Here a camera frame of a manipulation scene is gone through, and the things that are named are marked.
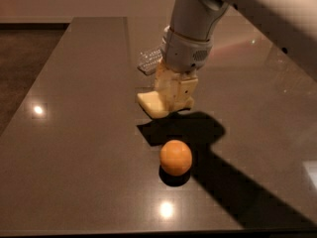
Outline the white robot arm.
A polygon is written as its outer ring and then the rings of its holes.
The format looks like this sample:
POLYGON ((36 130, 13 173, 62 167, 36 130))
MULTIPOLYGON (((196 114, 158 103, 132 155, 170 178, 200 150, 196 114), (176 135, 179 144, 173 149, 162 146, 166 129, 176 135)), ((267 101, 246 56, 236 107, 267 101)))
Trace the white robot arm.
POLYGON ((171 81, 205 64, 212 34, 232 6, 311 77, 317 71, 317 0, 175 0, 164 30, 155 105, 162 115, 192 106, 188 92, 173 92, 171 81))

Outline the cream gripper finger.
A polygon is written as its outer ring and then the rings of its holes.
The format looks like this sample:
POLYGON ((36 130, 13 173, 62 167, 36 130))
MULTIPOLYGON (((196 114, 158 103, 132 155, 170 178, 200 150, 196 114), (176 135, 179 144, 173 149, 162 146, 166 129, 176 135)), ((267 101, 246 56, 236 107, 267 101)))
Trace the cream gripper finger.
POLYGON ((167 90, 158 93, 159 110, 165 113, 191 109, 194 99, 187 93, 175 93, 167 90))

